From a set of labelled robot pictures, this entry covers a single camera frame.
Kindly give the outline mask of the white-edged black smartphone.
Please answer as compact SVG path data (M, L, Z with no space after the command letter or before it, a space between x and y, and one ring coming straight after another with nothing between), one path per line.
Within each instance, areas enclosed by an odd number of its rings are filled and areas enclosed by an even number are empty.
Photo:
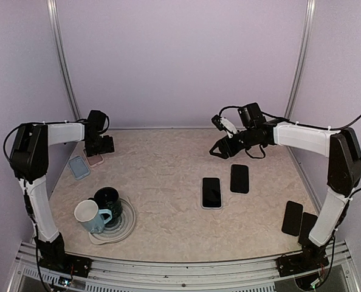
M230 191L247 194L249 192L249 168L246 165L231 165Z

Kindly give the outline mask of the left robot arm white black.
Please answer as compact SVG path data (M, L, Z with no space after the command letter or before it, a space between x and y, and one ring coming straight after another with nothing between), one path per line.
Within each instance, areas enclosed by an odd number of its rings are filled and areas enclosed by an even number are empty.
M114 152L113 138L106 134L109 117L92 110L88 118L76 122L28 122L12 130L12 149L5 153L22 189L26 212L35 230L35 243L41 257L57 270L66 270L71 257L64 249L63 236L55 225L49 206L46 173L49 147L70 142L84 142L91 157Z

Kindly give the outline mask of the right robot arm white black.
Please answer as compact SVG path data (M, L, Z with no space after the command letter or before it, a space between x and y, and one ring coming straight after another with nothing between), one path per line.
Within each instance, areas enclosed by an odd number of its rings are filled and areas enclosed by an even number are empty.
M361 180L361 149L356 133L351 127L322 128L271 116L262 112L257 103L236 109L245 128L242 131L221 114L212 117L212 124L226 133L210 149L212 156L228 159L256 145L260 149L280 145L318 153L328 159L327 194L308 235L311 246L297 256L297 265L309 270L320 261L318 249L324 249L332 239Z

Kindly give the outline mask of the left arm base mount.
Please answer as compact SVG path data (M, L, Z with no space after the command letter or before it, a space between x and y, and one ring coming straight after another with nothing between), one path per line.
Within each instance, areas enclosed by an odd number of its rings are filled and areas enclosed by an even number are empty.
M87 278L92 259L65 252L41 252L40 267L52 271Z

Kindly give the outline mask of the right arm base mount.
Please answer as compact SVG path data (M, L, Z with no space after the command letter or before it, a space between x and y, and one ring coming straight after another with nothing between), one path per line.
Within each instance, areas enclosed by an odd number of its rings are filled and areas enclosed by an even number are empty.
M326 245L318 247L314 244L303 246L301 252L282 255L276 259L280 277L292 276L328 266Z

